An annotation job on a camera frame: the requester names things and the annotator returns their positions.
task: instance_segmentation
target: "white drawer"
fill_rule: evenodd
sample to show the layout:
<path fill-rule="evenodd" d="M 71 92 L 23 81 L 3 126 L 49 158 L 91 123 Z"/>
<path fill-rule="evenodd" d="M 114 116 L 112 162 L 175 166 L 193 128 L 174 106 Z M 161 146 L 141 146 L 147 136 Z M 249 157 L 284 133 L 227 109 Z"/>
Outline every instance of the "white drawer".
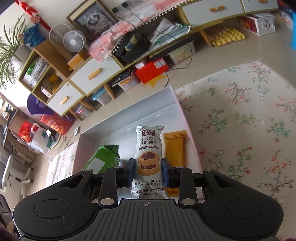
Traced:
<path fill-rule="evenodd" d="M 48 102 L 48 106 L 62 116 L 82 96 L 83 95 L 77 89 L 75 89 L 73 85 L 71 85 L 69 82 L 66 82 Z M 60 104 L 62 100 L 65 99 L 65 97 L 67 97 L 67 100 L 63 104 Z"/>
<path fill-rule="evenodd" d="M 278 8 L 276 0 L 242 0 L 246 12 Z"/>
<path fill-rule="evenodd" d="M 224 6 L 224 9 L 211 12 L 210 9 Z M 220 18 L 243 13 L 239 0 L 201 0 L 182 7 L 191 27 L 212 22 Z"/>
<path fill-rule="evenodd" d="M 88 77 L 96 70 L 101 69 L 101 72 L 89 80 Z M 85 94 L 91 94 L 99 85 L 105 80 L 110 78 L 116 72 L 121 70 L 121 67 L 115 62 L 115 60 L 109 56 L 105 63 L 100 63 L 94 58 L 88 61 L 84 66 L 78 70 L 71 80 L 75 83 Z"/>

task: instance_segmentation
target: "white snack package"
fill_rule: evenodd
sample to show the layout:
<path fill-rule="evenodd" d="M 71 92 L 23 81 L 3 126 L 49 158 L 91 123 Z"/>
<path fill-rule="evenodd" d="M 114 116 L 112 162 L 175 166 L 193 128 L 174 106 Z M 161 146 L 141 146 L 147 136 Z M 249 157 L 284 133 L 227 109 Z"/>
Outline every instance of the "white snack package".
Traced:
<path fill-rule="evenodd" d="M 137 126 L 136 163 L 131 198 L 169 199 L 161 167 L 163 126 Z"/>

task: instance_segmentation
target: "yellow egg tray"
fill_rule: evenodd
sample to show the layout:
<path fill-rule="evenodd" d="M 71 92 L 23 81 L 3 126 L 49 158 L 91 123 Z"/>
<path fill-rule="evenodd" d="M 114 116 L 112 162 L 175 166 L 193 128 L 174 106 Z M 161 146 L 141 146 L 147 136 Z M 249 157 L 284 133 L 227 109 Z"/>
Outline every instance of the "yellow egg tray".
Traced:
<path fill-rule="evenodd" d="M 220 27 L 209 31 L 208 37 L 213 45 L 219 47 L 232 41 L 245 39 L 245 35 L 234 28 Z"/>

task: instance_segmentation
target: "tiled floor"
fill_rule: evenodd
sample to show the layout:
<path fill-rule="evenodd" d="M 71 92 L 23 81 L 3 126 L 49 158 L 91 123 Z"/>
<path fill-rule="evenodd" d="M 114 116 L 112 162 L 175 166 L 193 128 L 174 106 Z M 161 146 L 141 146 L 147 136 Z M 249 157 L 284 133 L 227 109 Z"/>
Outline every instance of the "tiled floor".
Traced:
<path fill-rule="evenodd" d="M 188 68 L 173 70 L 168 73 L 169 85 L 178 89 L 219 70 L 260 59 L 261 62 L 270 66 L 296 87 L 296 51 L 290 48 L 291 30 L 280 26 L 277 26 L 276 30 L 276 33 L 261 37 L 241 30 L 246 34 L 246 40 L 232 42 L 222 47 L 209 48 L 202 41 L 198 44 L 197 53 L 193 56 L 193 61 Z M 190 58 L 175 66 L 175 68 L 185 67 L 189 61 Z M 80 126 L 82 132 L 134 102 L 162 89 L 166 83 L 167 78 L 163 78 L 156 83 L 154 88 L 150 85 L 142 86 L 139 84 L 127 92 L 122 92 L 115 100 L 100 107 L 82 122 L 76 121 L 68 132 L 68 138 L 72 135 L 75 127 Z M 72 137 L 70 143 L 77 139 L 78 137 Z M 57 155 L 61 143 L 62 141 L 49 154 L 38 155 L 32 164 L 35 169 L 35 181 L 31 184 L 30 194 L 44 188 L 49 165 L 48 159 Z"/>

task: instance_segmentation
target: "red box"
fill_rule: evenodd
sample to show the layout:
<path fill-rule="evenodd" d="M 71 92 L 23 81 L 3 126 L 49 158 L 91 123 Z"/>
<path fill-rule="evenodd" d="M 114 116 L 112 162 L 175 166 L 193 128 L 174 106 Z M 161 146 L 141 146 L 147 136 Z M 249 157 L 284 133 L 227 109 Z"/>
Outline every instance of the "red box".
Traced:
<path fill-rule="evenodd" d="M 135 74 L 141 82 L 145 84 L 168 70 L 168 65 L 165 63 L 164 59 L 159 58 L 153 62 L 148 62 L 140 69 L 135 69 Z"/>

